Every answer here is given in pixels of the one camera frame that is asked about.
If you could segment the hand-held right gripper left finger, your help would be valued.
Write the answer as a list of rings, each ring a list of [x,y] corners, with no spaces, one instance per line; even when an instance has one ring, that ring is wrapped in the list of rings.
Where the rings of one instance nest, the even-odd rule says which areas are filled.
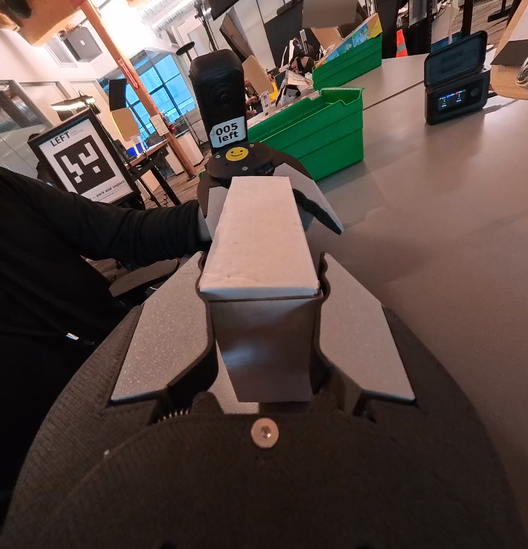
[[[157,396],[213,350],[210,306],[199,292],[204,259],[196,252],[144,303],[112,403]]]

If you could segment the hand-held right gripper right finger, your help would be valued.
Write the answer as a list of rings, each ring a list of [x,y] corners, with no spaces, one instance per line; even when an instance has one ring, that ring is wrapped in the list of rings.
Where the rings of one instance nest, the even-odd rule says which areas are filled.
[[[316,388],[346,414],[369,400],[412,405],[415,394],[381,302],[329,253],[319,262],[324,298],[316,318]]]

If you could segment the person's left forearm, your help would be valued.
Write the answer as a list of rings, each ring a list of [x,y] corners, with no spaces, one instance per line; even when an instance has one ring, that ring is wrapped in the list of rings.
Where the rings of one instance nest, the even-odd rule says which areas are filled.
[[[206,252],[212,240],[197,200],[141,211],[70,195],[64,208],[68,239],[91,260],[143,267]]]

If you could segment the colourful printed box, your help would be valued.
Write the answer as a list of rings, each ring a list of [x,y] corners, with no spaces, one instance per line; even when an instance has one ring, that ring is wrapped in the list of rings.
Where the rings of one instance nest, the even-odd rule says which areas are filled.
[[[322,59],[317,61],[316,67],[324,65],[347,51],[355,49],[368,40],[379,37],[381,34],[382,26],[380,23],[379,14],[376,12],[372,16],[368,17],[362,24],[360,24],[340,42],[330,45],[324,51]]]

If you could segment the brown round post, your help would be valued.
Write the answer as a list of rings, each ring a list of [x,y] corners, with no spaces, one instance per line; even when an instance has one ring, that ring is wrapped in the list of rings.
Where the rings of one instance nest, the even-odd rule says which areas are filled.
[[[77,1],[77,4],[80,10],[82,10],[84,15],[86,16],[89,23],[92,25],[93,29],[102,40],[104,46],[112,56],[118,68],[121,69],[127,82],[137,94],[140,102],[150,115],[150,121],[156,131],[164,131],[164,136],[166,140],[170,144],[185,173],[188,175],[188,178],[194,178],[196,176],[196,173],[192,161],[190,160],[189,156],[187,155],[181,144],[178,142],[178,139],[172,134],[170,127],[166,124],[166,120],[163,114],[159,111],[157,105],[151,97],[150,92],[146,89],[144,83],[135,71],[134,66],[131,64],[129,58],[127,58],[123,54],[123,52],[120,50],[120,48],[117,47],[117,44],[110,36],[107,28],[104,25],[104,21],[100,16],[99,11],[96,9],[91,1]]]

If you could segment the black device with screen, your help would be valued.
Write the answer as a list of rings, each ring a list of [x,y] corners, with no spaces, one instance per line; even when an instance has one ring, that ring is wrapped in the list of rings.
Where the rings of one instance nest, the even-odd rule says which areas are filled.
[[[487,103],[491,65],[486,31],[430,53],[424,61],[425,121],[429,126],[481,110]]]

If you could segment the marker sign board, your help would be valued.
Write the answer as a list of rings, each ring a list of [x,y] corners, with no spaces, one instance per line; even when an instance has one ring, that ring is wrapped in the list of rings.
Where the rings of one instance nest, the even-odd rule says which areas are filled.
[[[89,108],[27,141],[53,181],[91,201],[119,205],[142,195],[102,123]]]

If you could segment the white cabinet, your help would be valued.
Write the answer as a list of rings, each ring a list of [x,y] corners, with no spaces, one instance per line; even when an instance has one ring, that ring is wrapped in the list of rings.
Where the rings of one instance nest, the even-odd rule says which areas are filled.
[[[192,164],[194,166],[201,164],[204,160],[204,155],[202,154],[199,145],[192,134],[190,132],[186,132],[185,134],[178,136],[177,140]]]

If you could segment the green plastic bin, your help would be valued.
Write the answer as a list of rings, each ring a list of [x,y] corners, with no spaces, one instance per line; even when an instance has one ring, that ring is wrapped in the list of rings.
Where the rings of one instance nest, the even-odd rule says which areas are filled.
[[[258,141],[299,160],[314,181],[364,159],[363,88],[323,88],[257,121]]]
[[[383,35],[379,34],[313,70],[313,88],[340,87],[382,65]]]

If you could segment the instruction sheet on wooden stand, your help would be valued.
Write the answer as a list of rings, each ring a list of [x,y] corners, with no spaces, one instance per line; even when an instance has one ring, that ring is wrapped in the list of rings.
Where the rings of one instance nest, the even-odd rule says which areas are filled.
[[[521,1],[491,62],[490,84],[497,95],[528,100],[528,1]]]

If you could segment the white cardboard mailer box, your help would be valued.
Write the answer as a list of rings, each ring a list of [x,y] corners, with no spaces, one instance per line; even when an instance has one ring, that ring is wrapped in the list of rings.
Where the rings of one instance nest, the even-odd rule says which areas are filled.
[[[290,180],[234,177],[199,281],[240,402],[308,402],[322,300]]]

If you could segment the person's dark clothed body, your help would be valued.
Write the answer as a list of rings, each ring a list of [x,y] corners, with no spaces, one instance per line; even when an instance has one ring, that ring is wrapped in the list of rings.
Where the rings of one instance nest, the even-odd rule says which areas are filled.
[[[64,231],[70,195],[0,167],[0,531],[41,422],[127,312]]]

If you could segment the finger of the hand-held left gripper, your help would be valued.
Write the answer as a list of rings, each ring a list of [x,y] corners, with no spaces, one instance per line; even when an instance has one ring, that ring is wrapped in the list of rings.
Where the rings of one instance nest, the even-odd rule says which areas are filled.
[[[219,223],[228,189],[199,184],[199,236],[211,242]]]
[[[288,164],[276,167],[274,175],[289,178],[305,232],[309,230],[313,220],[316,220],[337,235],[343,233],[343,224],[311,177]]]

